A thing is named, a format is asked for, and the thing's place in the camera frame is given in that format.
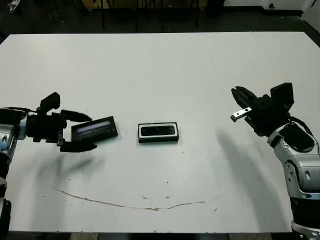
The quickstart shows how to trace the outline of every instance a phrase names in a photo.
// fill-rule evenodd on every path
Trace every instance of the black device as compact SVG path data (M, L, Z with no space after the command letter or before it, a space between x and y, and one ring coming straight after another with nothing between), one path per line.
M179 140L176 122L138 124L139 143L177 142Z
M97 142L118 136L113 116L88 121L71 127L72 142Z

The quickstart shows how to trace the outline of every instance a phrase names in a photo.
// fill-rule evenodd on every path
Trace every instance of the electronic device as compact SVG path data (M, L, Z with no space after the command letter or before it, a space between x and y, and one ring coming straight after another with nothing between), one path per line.
M177 142L179 140L176 122L138 124L139 143Z
M96 142L118 136L113 116L88 121L71 127L72 142Z
M258 136L268 137L267 143L283 166L294 239L320 240L319 144L309 127L289 113L295 102L292 83L271 88L271 97L257 97L241 86L231 92L242 108L231 119L245 118Z

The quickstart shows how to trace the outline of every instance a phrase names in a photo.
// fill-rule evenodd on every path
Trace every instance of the dark floor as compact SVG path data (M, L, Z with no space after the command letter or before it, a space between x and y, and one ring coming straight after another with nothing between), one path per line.
M81 16L74 0L56 0L59 16L54 6L49 7L48 2L50 0L23 0L21 13L10 14L6 7L7 2L0 1L0 31L6 35L136 32L137 14L134 10L105 10L103 29L101 11L92 11ZM320 46L320 34L295 15L263 15L259 9L230 11L228 8L220 16L210 17L204 10L200 10L198 28L195 28L195 16L195 10L190 8L166 9L163 11L162 30L159 10L140 10L138 33L299 31L305 32Z

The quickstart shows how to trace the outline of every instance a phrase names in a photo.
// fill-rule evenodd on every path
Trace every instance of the chair leg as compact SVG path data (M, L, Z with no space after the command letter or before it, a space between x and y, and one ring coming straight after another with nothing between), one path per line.
M56 17L55 17L55 15L54 15L54 11L53 11L53 9L52 9L52 7L51 7L51 1L50 1L50 0L47 0L47 5L48 5L48 7L49 7L49 10L50 10L50 13L51 13L51 17L52 17L52 19L53 19L54 24L55 24L55 25L58 25L58 24L57 24Z
M111 8L110 0L106 0L106 3L108 4L108 8Z
M102 29L106 29L105 27L105 13L104 13L104 0L100 0L101 4L101 23L102 23Z
M199 2L200 2L200 0L196 0L196 9L195 9L195 28L198 28Z
M59 12L58 5L57 5L56 0L53 0L53 4L54 4L54 6L55 6L56 13L58 14L58 16L60 16L60 12Z
M77 12L78 12L78 15L79 15L79 19L80 19L80 22L82 23L83 22L83 20L82 20L82 13L81 13L81 3L79 3L79 1L78 0L74 0L74 2L75 2L75 6L76 6L76 8L77 8Z
M135 31L138 32L139 23L139 0L136 0L136 13L135 13Z
M164 0L160 0L161 30L164 30Z

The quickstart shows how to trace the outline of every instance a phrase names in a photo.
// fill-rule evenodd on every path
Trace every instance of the table surface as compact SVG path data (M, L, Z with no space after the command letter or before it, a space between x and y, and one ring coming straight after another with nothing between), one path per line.
M119 136L84 153L18 142L12 231L287 232L292 213L266 137L230 115L231 88L292 82L293 116L320 138L320 49L302 32L11 35L0 100L114 116ZM177 122L177 143L139 144L139 123ZM70 125L65 129L70 137Z

